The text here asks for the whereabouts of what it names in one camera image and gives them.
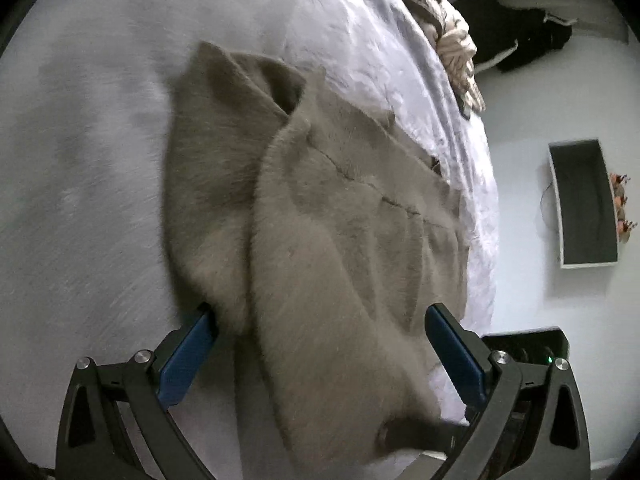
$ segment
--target seam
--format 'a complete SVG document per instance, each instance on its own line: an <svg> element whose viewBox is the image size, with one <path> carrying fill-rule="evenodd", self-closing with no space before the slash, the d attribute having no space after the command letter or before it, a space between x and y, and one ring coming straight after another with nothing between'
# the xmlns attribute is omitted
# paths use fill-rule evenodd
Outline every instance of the seam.
<svg viewBox="0 0 640 480"><path fill-rule="evenodd" d="M416 210L412 210L409 209L407 206L396 202L395 200L390 199L388 196L386 196L382 191L380 191L376 186L374 186L372 183L370 182L363 182L361 180L358 180L356 178L353 178L351 176L349 176L347 173L345 173L337 164L336 162L329 156L327 155L325 152L323 152L322 150L320 150L319 148L317 148L316 146L312 145L309 142L309 138L306 138L307 140L307 144L310 148L312 148L313 150L316 150L316 152L320 153L320 155L324 156L324 158L326 158L326 160L328 160L332 166L335 168L335 171L340 174L344 179L349 180L350 182L355 182L356 184L361 184L363 186L368 186L371 189L373 189L376 193L378 193L380 195L380 198L382 199L382 202L388 203L389 205L392 205L394 207L399 207L400 209L404 210L406 213L409 213L410 215L413 216L419 216L422 218L422 222L425 224L428 224L430 226L434 226L434 227L440 227L442 229L447 229L450 230L449 227L445 227L444 225L440 225L437 224L436 222L432 222L428 219L426 219L424 216L422 216L422 214L419 211Z"/></svg>

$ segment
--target metal screw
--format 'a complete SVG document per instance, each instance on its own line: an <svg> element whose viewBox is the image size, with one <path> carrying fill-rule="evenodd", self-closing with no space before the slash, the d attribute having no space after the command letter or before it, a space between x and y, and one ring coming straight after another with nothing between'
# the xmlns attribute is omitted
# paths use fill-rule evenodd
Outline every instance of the metal screw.
<svg viewBox="0 0 640 480"><path fill-rule="evenodd" d="M509 357L509 354L507 354L507 352L503 350L498 350L497 352L494 352L494 359L496 360L496 362L500 363L501 365L505 365L511 360L511 358Z"/></svg>
<svg viewBox="0 0 640 480"><path fill-rule="evenodd" d="M89 359L88 357L83 357L82 359L78 359L78 362L76 363L76 368L78 370L86 370L90 364L91 364L91 359Z"/></svg>
<svg viewBox="0 0 640 480"><path fill-rule="evenodd" d="M140 364L148 363L149 359L151 359L151 352L149 350L140 350L139 352L136 352L133 359L135 362Z"/></svg>
<svg viewBox="0 0 640 480"><path fill-rule="evenodd" d="M556 368L558 370L562 370L563 372L568 370L569 369L569 361L559 357L558 359L556 359Z"/></svg>

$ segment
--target bed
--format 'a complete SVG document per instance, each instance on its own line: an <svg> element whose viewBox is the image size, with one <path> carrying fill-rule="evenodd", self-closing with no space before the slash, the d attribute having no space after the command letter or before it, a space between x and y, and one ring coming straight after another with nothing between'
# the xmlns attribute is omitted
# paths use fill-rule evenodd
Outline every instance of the bed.
<svg viewBox="0 0 640 480"><path fill-rule="evenodd" d="M197 301L166 260L160 212L169 82L199 40L323 66L347 99L392 109L463 193L463 325L488 328L497 189L484 127L460 114L401 0L38 0L0 58L0 410L38 464L54 464L76 359L117 362L153 347ZM281 451L247 460L252 428L264 437L274 426L264 429L264 396L243 381L240 391L221 341L174 417L217 478L265 468L288 478ZM431 384L442 415L460 420L442 370ZM406 460L368 473L393 478Z"/></svg>

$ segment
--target white wall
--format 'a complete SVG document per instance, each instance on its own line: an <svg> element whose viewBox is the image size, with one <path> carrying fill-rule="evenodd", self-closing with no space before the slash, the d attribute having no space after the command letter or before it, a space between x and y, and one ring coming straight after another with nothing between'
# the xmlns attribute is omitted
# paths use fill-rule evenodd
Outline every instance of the white wall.
<svg viewBox="0 0 640 480"><path fill-rule="evenodd" d="M624 455L640 431L640 229L611 268L561 270L540 213L547 143L599 137L611 171L629 173L627 217L640 221L640 46L572 38L511 74L478 76L500 193L493 332L557 325L571 345L591 461ZM542 209L555 221L553 190Z"/></svg>

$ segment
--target gray fuzzy cloth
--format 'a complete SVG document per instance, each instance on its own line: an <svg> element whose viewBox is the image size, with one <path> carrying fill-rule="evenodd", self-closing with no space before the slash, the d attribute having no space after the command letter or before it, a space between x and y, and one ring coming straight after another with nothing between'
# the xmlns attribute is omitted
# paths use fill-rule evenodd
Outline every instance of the gray fuzzy cloth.
<svg viewBox="0 0 640 480"><path fill-rule="evenodd" d="M437 420L424 313L466 303L460 194L392 114L201 44L174 92L164 224L178 272L258 348L294 462L375 458Z"/></svg>

